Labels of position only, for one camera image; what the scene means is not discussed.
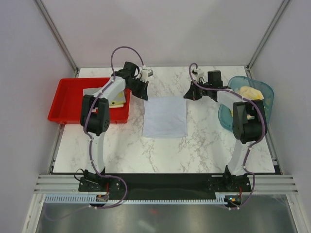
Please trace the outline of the yellow green patterned towel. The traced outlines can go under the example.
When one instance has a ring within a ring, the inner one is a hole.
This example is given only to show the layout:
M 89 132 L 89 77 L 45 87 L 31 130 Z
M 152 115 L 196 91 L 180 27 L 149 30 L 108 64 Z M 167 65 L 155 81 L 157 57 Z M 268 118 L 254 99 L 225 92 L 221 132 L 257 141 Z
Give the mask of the yellow green patterned towel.
M 126 103 L 125 91 L 123 90 L 117 94 L 114 99 L 110 102 L 109 108 L 121 108 Z

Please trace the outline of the grey towel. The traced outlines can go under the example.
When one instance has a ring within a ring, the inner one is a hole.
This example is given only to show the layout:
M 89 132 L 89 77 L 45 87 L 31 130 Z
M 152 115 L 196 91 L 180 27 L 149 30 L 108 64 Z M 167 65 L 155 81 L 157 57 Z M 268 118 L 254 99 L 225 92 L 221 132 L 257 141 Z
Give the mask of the grey towel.
M 100 90 L 100 88 L 86 88 L 83 89 L 83 95 L 93 95 L 93 96 L 97 96 L 97 92 Z

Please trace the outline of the light blue towel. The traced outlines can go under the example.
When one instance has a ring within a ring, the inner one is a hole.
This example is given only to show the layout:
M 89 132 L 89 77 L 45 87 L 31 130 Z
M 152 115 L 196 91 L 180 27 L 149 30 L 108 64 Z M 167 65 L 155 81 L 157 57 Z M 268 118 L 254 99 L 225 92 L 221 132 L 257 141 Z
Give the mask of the light blue towel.
M 173 139 L 187 135 L 187 104 L 183 97 L 157 97 L 144 102 L 143 136 Z

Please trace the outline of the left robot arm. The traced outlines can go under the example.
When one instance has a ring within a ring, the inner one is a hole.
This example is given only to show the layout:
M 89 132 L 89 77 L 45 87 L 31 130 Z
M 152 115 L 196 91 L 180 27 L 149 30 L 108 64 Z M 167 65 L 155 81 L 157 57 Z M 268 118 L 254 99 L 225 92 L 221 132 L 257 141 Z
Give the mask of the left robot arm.
M 110 125 L 109 105 L 125 89 L 142 100 L 148 100 L 147 78 L 153 71 L 145 66 L 125 62 L 122 69 L 114 71 L 103 87 L 82 99 L 80 124 L 89 137 L 89 163 L 80 178 L 80 192 L 102 192 L 112 178 L 105 174 L 104 136 Z

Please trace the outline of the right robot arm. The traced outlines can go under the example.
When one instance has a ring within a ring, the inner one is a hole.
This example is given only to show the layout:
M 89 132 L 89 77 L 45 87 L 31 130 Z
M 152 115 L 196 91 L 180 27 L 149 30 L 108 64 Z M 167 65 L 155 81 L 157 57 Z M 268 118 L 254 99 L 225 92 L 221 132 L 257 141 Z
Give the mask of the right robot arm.
M 267 133 L 267 121 L 262 100 L 250 100 L 231 87 L 224 86 L 219 70 L 209 71 L 207 81 L 199 68 L 189 68 L 190 88 L 184 95 L 188 100 L 210 97 L 215 102 L 229 108 L 232 113 L 232 132 L 236 138 L 235 147 L 229 163 L 225 167 L 221 184 L 227 191 L 237 191 L 240 187 L 249 187 L 246 162 L 253 146 L 259 143 Z

